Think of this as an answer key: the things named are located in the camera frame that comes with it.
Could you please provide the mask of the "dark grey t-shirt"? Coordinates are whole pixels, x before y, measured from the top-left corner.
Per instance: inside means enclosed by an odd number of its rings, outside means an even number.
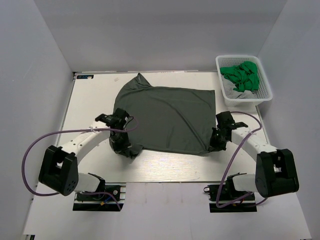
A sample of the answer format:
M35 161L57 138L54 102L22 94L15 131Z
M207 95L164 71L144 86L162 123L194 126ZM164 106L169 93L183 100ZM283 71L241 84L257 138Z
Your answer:
M210 152L214 90L152 86L139 73L119 91L114 108L138 121L137 129L128 132L131 159L142 150L197 156Z

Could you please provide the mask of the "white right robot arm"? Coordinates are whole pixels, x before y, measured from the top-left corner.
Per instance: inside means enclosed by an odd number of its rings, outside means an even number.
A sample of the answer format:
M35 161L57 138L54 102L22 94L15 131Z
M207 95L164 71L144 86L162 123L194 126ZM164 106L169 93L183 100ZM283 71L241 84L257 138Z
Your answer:
M259 193L264 198L295 193L300 184L293 153L265 143L244 122L235 122L230 111L216 115L217 126L212 129L209 151L226 150L227 143L237 145L255 161L255 173L223 174L221 193L236 200L244 193Z

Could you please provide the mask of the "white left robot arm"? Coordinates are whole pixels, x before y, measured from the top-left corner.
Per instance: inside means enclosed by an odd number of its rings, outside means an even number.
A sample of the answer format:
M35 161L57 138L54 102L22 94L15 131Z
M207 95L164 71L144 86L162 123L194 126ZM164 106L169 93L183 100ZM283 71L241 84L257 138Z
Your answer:
M97 116L88 128L74 130L79 133L76 138L60 146L49 146L44 153L39 182L63 196L84 192L96 200L103 198L106 181L96 174L79 172L78 165L107 139L115 152L131 147L126 126L133 119L125 110L117 108L113 114Z

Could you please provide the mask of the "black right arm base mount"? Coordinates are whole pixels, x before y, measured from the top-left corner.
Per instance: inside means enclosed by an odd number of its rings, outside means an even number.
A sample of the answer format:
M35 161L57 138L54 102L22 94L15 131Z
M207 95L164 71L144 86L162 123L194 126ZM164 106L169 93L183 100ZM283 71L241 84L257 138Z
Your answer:
M219 184L210 184L203 188L203 192L209 196L209 211L210 213L254 213L257 212L257 207L253 206L256 203L255 195L251 195L238 200L228 206L218 208L216 206ZM219 205L231 202L245 195L245 191L236 191L231 193L224 184L219 196Z

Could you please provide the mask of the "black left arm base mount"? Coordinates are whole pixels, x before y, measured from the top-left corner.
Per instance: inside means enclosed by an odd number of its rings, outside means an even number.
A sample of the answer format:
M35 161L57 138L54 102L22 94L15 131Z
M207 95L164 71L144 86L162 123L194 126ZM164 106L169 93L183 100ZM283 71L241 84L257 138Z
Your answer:
M102 194L77 192L72 210L75 212L120 212L125 203L126 184L106 183Z

